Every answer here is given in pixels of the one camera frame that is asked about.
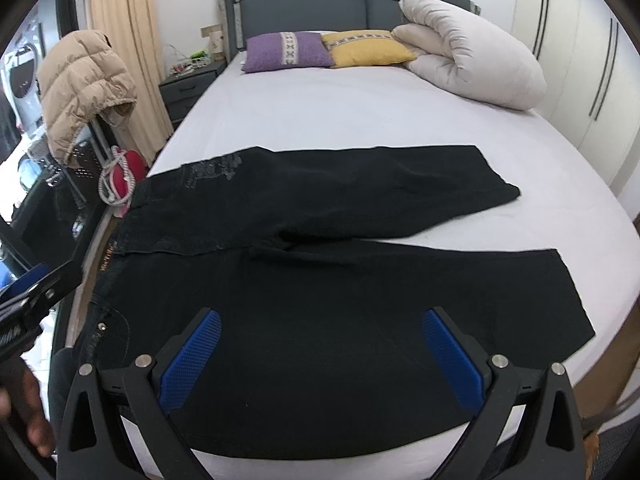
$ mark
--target white wardrobe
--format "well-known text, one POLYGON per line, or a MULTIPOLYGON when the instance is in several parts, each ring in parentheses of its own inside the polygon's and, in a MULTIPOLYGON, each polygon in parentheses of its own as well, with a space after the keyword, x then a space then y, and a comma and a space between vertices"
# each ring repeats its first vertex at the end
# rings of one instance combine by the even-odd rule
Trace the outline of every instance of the white wardrobe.
POLYGON ((516 0, 511 33, 545 73, 536 110, 611 184, 640 128, 640 56, 615 15, 603 0, 516 0))

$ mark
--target white rope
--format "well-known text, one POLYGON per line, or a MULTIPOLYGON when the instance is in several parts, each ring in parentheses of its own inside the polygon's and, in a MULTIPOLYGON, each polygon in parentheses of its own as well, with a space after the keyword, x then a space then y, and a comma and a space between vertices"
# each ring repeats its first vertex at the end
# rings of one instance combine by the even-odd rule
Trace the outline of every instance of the white rope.
POLYGON ((125 205, 131 200, 134 190, 136 189, 136 177, 129 169, 129 163, 125 157, 126 151, 118 151, 116 146, 111 147, 111 153, 113 153, 113 160, 109 162, 100 172, 100 182, 98 183, 98 193, 102 201, 108 205, 125 205), (116 187, 113 183, 113 170, 116 166, 122 168, 124 180, 129 185, 127 186, 127 193, 125 196, 120 197, 116 191, 116 187))

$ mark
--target mattress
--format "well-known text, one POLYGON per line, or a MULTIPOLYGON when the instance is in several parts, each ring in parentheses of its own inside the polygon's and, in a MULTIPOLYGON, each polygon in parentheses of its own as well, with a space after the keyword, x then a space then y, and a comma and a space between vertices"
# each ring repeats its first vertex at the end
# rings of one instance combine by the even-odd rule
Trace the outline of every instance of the mattress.
MULTIPOLYGON (((236 57, 159 155, 151 174, 251 146, 270 150, 474 144, 522 192, 516 202, 389 240, 465 251, 556 248, 596 337, 564 362, 577 383, 616 335, 640 291, 640 238, 582 155, 535 112, 440 90, 398 67, 244 74, 236 57)), ((515 408, 502 439, 522 415, 515 408)), ((145 470, 158 474, 137 427, 125 422, 145 470)), ((384 452, 338 460, 270 461, 196 452, 214 478, 419 480, 464 426, 384 452)))

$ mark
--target metal screw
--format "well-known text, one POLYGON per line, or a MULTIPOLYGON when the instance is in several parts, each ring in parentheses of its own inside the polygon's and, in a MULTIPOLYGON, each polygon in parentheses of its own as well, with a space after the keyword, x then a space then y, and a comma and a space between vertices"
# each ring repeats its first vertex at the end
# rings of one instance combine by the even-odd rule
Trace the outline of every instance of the metal screw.
POLYGON ((553 363, 551 365, 551 371, 556 375, 564 375, 566 369, 560 363, 553 363))
POLYGON ((89 363, 83 364, 78 370, 80 375, 82 375, 83 377, 89 375, 93 371, 94 371, 94 367, 92 367, 89 363))
POLYGON ((491 358, 491 362, 497 368, 506 368, 509 364, 509 360, 502 354, 496 354, 491 358))
POLYGON ((146 368, 153 362, 149 354, 142 354, 136 357, 136 366, 138 368, 146 368))

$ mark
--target red object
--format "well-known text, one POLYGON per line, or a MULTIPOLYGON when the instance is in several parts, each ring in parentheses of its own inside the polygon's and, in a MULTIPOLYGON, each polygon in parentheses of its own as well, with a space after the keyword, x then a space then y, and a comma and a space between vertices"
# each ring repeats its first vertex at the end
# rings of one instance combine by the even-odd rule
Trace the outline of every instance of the red object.
MULTIPOLYGON (((124 152, 125 150, 118 149, 118 152, 124 152)), ((146 174, 149 171, 149 168, 146 166, 146 162, 140 156, 138 152, 130 150, 126 152, 125 156, 127 159, 127 164, 129 165, 129 169, 133 176, 136 179, 136 183, 139 183, 143 178, 146 177, 146 174)), ((129 191, 129 183, 124 180, 124 172, 119 164, 113 168, 113 190, 118 195, 118 198, 126 196, 129 191)), ((120 208, 119 212, 116 214, 120 218, 122 218, 127 210, 129 209, 129 204, 124 205, 120 208)))

